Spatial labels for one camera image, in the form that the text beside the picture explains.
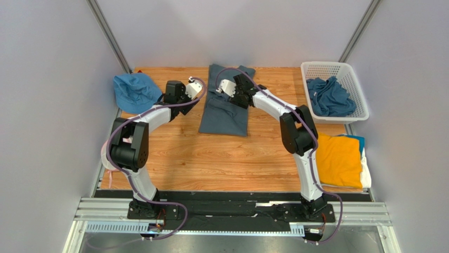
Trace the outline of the white plastic basket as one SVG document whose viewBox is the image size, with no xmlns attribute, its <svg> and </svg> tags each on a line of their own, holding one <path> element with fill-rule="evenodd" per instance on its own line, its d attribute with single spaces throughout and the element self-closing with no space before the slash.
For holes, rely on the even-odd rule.
<svg viewBox="0 0 449 253">
<path fill-rule="evenodd" d="M 342 85 L 356 104 L 354 113 L 345 117 L 317 116 L 311 112 L 314 122 L 318 124 L 351 124 L 358 121 L 365 121 L 369 118 L 369 110 L 365 96 L 359 84 L 359 80 L 353 68 L 347 63 L 309 61 L 303 62 L 300 66 L 303 81 L 320 78 L 327 80 L 334 76 L 336 81 Z"/>
</svg>

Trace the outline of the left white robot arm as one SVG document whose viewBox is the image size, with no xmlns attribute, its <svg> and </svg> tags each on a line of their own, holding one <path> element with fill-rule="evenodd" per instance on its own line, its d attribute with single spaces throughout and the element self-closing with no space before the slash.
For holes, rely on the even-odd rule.
<svg viewBox="0 0 449 253">
<path fill-rule="evenodd" d="M 130 119 L 116 118 L 110 138 L 101 149 L 102 165 L 122 172 L 128 180 L 133 198 L 128 219 L 176 220 L 184 214 L 180 206 L 163 202 L 146 170 L 149 158 L 149 134 L 171 122 L 179 113 L 186 115 L 198 102 L 202 83 L 190 79 L 188 84 L 167 81 L 165 93 L 148 111 Z"/>
</svg>

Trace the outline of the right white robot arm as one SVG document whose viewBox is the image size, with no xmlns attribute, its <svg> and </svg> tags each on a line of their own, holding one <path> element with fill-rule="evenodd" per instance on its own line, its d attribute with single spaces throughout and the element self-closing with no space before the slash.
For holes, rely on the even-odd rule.
<svg viewBox="0 0 449 253">
<path fill-rule="evenodd" d="M 282 144 L 292 154 L 300 177 L 298 212 L 308 220 L 321 217 L 327 201 L 318 177 L 315 154 L 318 133 L 309 108 L 279 99 L 264 86 L 255 85 L 246 73 L 234 76 L 224 91 L 232 104 L 244 109 L 249 106 L 258 108 L 279 121 Z"/>
</svg>

